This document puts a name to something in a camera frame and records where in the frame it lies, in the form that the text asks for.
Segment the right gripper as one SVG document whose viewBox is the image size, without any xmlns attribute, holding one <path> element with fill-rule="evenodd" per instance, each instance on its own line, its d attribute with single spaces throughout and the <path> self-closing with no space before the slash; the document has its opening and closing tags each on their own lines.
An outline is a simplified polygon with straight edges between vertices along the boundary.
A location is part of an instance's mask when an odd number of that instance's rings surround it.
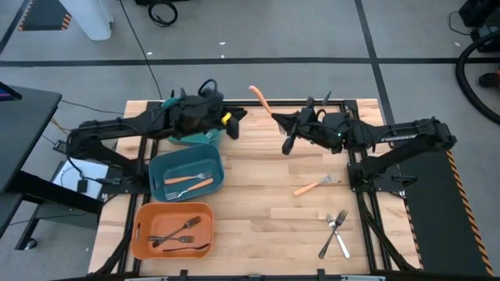
<svg viewBox="0 0 500 281">
<path fill-rule="evenodd" d="M 326 148 L 332 153 L 340 153 L 343 150 L 349 115 L 342 112 L 326 113 L 323 109 L 320 111 L 324 113 L 321 120 L 313 108 L 302 108 L 300 113 L 271 114 L 280 131 L 296 131 L 298 128 L 298 134 L 291 133 L 285 138 L 281 148 L 284 155 L 291 153 L 297 137 Z"/>
</svg>

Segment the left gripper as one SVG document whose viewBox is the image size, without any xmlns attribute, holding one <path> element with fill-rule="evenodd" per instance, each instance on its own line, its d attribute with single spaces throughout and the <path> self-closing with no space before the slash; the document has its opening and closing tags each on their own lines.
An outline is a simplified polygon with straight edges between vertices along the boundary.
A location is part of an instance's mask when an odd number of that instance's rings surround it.
<svg viewBox="0 0 500 281">
<path fill-rule="evenodd" d="M 171 126 L 174 137 L 186 137 L 209 130 L 224 130 L 222 119 L 227 114 L 224 96 L 220 93 L 206 95 L 187 95 L 171 105 Z M 231 118 L 227 121 L 227 135 L 239 138 L 239 121 L 248 111 L 244 108 L 229 108 Z"/>
</svg>

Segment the orange-handled fork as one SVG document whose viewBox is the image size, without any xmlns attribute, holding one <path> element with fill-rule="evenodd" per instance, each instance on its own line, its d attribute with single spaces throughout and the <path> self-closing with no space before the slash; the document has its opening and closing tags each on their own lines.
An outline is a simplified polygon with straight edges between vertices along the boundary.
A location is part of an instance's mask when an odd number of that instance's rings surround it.
<svg viewBox="0 0 500 281">
<path fill-rule="evenodd" d="M 173 199 L 177 199 L 179 197 L 181 197 L 182 195 L 186 194 L 187 192 L 190 192 L 190 191 L 193 191 L 193 190 L 196 190 L 196 189 L 199 189 L 201 187 L 205 187 L 205 186 L 208 186 L 210 184 L 213 183 L 213 178 L 209 178 L 207 180 L 204 180 L 202 181 L 201 183 L 197 183 L 195 184 L 194 186 L 191 186 L 189 188 L 187 188 L 186 190 L 183 190 L 181 192 L 172 192 L 172 193 L 168 193 L 166 194 L 166 200 L 167 201 L 171 201 Z"/>
<path fill-rule="evenodd" d="M 211 171 L 208 171 L 208 172 L 204 172 L 204 173 L 199 173 L 199 174 L 194 175 L 194 176 L 182 176 L 182 177 L 166 179 L 166 180 L 164 180 L 164 183 L 165 183 L 165 185 L 168 185 L 168 184 L 180 183 L 180 182 L 184 182 L 187 180 L 193 180 L 193 179 L 205 180 L 205 179 L 211 178 L 212 174 L 213 173 Z"/>
<path fill-rule="evenodd" d="M 316 181 L 315 183 L 310 183 L 309 185 L 307 185 L 305 187 L 301 187 L 301 188 L 295 190 L 293 192 L 293 195 L 297 197 L 297 196 L 302 195 L 305 192 L 307 192 L 307 191 L 309 191 L 309 190 L 311 190 L 314 187 L 317 187 L 319 185 L 326 184 L 326 183 L 336 183 L 338 181 L 339 181 L 339 178 L 336 175 L 328 174 L 325 177 L 323 177 L 321 180 Z"/>
<path fill-rule="evenodd" d="M 265 108 L 265 110 L 268 112 L 268 114 L 273 118 L 273 116 L 272 116 L 273 110 L 269 106 L 269 104 L 268 104 L 266 98 L 264 97 L 263 93 L 261 92 L 261 90 L 258 89 L 254 85 L 250 85 L 248 87 L 248 89 L 257 97 L 260 104 Z M 278 129 L 279 129 L 281 135 L 287 136 L 285 129 L 279 124 L 278 124 Z"/>
</svg>

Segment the black fork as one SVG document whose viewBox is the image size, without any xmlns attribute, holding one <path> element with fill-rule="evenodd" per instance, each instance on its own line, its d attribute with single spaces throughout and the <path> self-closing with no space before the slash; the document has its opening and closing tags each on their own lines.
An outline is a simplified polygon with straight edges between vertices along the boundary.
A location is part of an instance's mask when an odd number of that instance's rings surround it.
<svg viewBox="0 0 500 281">
<path fill-rule="evenodd" d="M 337 217 L 335 218 L 335 221 L 336 221 L 336 227 L 335 229 L 338 230 L 338 228 L 343 224 L 343 222 L 345 221 L 346 217 L 347 217 L 347 214 L 348 214 L 348 211 L 343 209 L 338 215 Z M 332 238 L 334 237 L 334 231 L 331 229 L 331 235 L 329 236 L 327 242 L 324 244 L 324 246 L 322 247 L 322 249 L 320 250 L 319 254 L 318 254 L 318 257 L 320 259 L 324 259 L 325 257 L 325 254 L 327 253 L 327 249 L 330 245 L 330 242 L 332 240 Z"/>
<path fill-rule="evenodd" d="M 210 246 L 210 244 L 203 244 L 202 246 L 198 247 L 178 247 L 178 248 L 172 248 L 172 249 L 164 249 L 162 250 L 163 252 L 173 252 L 173 251 L 184 251 L 184 250 L 193 250 L 193 251 L 201 251 L 204 250 Z"/>
<path fill-rule="evenodd" d="M 179 228 L 178 230 L 175 230 L 173 231 L 172 233 L 166 235 L 165 237 L 175 237 L 176 234 L 178 234 L 179 232 L 185 230 L 185 229 L 190 229 L 194 226 L 196 226 L 198 223 L 200 223 L 202 221 L 202 218 L 200 216 L 196 216 L 192 219 L 189 219 L 188 221 L 186 221 L 181 228 Z M 165 241 L 161 242 L 161 241 L 152 241 L 152 246 L 153 247 L 158 247 L 160 244 L 164 243 Z"/>
<path fill-rule="evenodd" d="M 193 243 L 195 238 L 193 236 L 181 236 L 181 237 L 149 237 L 149 241 L 166 241 L 166 240 L 176 240 L 181 243 Z"/>
</svg>

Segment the light green plastic bin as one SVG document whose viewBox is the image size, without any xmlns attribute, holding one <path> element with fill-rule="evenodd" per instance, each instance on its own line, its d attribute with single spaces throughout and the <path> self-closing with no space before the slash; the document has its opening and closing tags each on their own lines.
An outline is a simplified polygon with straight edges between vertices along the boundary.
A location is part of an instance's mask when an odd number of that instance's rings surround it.
<svg viewBox="0 0 500 281">
<path fill-rule="evenodd" d="M 165 100 L 161 107 L 162 108 L 169 108 L 171 105 L 174 105 L 179 101 L 179 98 L 169 98 Z M 202 108 L 202 109 L 207 109 L 206 111 L 208 112 L 209 104 L 208 103 L 201 103 L 198 105 L 188 105 L 186 104 L 188 108 Z M 197 134 L 192 134 L 187 137 L 182 137 L 180 139 L 177 139 L 175 137 L 168 137 L 167 140 L 172 143 L 172 144 L 179 144 L 179 145 L 187 145 L 187 146 L 194 146 L 198 144 L 211 144 L 216 147 L 219 146 L 221 139 L 222 139 L 222 131 L 213 129 L 209 130 L 205 133 L 197 133 Z"/>
</svg>

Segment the dark blue plastic bin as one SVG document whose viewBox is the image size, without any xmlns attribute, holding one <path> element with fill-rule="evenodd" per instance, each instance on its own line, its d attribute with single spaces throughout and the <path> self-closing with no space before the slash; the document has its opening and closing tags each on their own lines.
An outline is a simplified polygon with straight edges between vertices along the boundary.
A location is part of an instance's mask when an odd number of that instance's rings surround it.
<svg viewBox="0 0 500 281">
<path fill-rule="evenodd" d="M 213 183 L 187 192 L 177 199 L 166 200 L 166 194 L 181 192 L 204 180 L 193 179 L 165 185 L 164 180 L 194 176 L 212 172 Z M 224 170 L 218 148 L 211 144 L 199 144 L 193 147 L 173 151 L 152 159 L 148 167 L 150 190 L 157 201 L 178 202 L 217 192 L 223 186 Z"/>
</svg>

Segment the orange plastic bin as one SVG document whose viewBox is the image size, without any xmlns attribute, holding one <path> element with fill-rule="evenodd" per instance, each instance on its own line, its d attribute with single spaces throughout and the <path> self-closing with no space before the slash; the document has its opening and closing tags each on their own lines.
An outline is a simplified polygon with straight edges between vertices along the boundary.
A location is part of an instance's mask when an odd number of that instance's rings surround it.
<svg viewBox="0 0 500 281">
<path fill-rule="evenodd" d="M 148 240 L 150 236 L 164 237 L 196 216 L 202 221 L 196 226 L 185 229 L 175 237 L 193 236 L 193 243 L 181 243 L 176 240 L 167 240 L 158 247 L 153 247 Z M 150 203 L 139 209 L 134 220 L 130 249 L 135 258 L 148 259 L 177 259 L 177 258 L 203 258 L 213 245 L 214 215 L 209 205 L 202 202 L 181 203 Z M 163 252 L 164 249 L 178 247 L 198 247 L 210 244 L 201 251 L 184 250 Z"/>
</svg>

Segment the large black hazard-striped mat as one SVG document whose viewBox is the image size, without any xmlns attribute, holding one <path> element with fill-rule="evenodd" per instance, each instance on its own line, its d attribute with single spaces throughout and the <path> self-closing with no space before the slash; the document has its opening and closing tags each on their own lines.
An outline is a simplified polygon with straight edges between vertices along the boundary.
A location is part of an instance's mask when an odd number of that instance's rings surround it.
<svg viewBox="0 0 500 281">
<path fill-rule="evenodd" d="M 500 147 L 469 140 L 401 171 L 417 178 L 406 193 L 424 270 L 500 276 Z"/>
</svg>

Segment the orange and black tool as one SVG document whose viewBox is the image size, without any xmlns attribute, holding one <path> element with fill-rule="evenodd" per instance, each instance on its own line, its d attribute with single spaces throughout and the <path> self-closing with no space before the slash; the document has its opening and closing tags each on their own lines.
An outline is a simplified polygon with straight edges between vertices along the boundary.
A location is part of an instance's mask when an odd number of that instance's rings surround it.
<svg viewBox="0 0 500 281">
<path fill-rule="evenodd" d="M 478 84 L 484 88 L 500 88 L 500 69 L 494 73 L 485 73 L 478 78 Z"/>
</svg>

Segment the grey side table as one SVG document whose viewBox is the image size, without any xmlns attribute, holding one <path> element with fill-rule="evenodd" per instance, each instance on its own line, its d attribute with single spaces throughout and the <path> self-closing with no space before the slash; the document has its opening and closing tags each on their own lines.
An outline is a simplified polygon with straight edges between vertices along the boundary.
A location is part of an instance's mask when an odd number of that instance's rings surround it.
<svg viewBox="0 0 500 281">
<path fill-rule="evenodd" d="M 85 215 L 101 215 L 103 201 L 66 189 L 33 174 L 23 165 L 33 151 L 62 99 L 55 92 L 9 86 L 23 96 L 19 101 L 0 101 L 0 238 L 12 224 L 23 201 L 37 205 L 15 249 L 29 250 L 38 245 L 31 237 L 41 220 L 44 203 L 79 209 Z"/>
</svg>

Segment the small black hazard-striped mat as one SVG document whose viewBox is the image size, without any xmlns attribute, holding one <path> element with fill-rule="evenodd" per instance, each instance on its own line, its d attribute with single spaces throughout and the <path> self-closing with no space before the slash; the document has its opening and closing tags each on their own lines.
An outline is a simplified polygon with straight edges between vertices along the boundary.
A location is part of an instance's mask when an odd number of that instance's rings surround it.
<svg viewBox="0 0 500 281">
<path fill-rule="evenodd" d="M 67 30 L 71 19 L 59 0 L 30 0 L 18 31 Z"/>
</svg>

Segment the black equipment box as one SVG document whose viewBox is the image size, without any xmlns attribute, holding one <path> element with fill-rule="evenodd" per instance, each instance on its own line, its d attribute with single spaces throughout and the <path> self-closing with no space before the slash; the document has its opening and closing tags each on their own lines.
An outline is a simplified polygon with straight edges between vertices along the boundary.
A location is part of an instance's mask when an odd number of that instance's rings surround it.
<svg viewBox="0 0 500 281">
<path fill-rule="evenodd" d="M 459 9 L 459 15 L 466 27 L 483 23 L 498 7 L 500 0 L 466 0 Z"/>
</svg>

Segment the black monitor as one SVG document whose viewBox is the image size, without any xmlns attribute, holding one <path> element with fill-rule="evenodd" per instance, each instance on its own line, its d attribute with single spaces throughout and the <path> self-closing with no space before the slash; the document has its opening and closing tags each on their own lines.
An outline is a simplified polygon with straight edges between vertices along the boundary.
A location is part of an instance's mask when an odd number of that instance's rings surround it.
<svg viewBox="0 0 500 281">
<path fill-rule="evenodd" d="M 0 101 L 19 101 L 23 96 L 3 82 L 0 82 Z"/>
</svg>

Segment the white-handled fork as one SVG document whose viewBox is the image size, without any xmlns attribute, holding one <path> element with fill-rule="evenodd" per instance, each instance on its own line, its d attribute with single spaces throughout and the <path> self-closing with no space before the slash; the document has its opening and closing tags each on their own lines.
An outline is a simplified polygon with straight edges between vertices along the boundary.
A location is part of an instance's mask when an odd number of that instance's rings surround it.
<svg viewBox="0 0 500 281">
<path fill-rule="evenodd" d="M 344 257 L 346 259 L 349 259 L 351 257 L 349 251 L 348 251 L 348 248 L 346 247 L 344 241 L 342 240 L 341 238 L 341 235 L 339 234 L 339 232 L 335 229 L 336 227 L 336 221 L 335 219 L 332 217 L 331 214 L 327 214 L 327 222 L 328 222 L 328 225 L 329 227 L 334 231 L 334 236 L 335 238 L 337 239 L 338 243 L 339 243 L 339 246 L 341 248 L 341 251 L 344 255 Z"/>
</svg>

